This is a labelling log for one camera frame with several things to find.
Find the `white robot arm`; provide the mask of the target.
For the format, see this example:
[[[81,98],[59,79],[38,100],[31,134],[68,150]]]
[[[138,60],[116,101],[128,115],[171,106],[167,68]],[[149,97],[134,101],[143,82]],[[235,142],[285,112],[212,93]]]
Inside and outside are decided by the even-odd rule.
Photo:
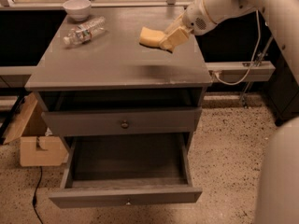
[[[173,50],[189,34],[203,35],[252,9],[261,12],[294,77],[299,74],[299,0],[194,0],[159,43]],[[267,146],[254,224],[299,224],[299,118],[280,126]]]

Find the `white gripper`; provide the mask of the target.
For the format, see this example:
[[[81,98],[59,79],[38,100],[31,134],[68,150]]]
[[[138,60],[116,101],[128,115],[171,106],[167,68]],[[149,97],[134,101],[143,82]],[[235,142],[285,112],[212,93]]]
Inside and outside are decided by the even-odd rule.
[[[189,29],[180,26],[183,23]],[[165,35],[160,41],[159,47],[162,50],[173,52],[177,46],[189,40],[191,30],[195,35],[204,35],[216,26],[217,24],[208,16],[204,0],[194,0],[187,6],[184,14],[176,17],[164,30]]]

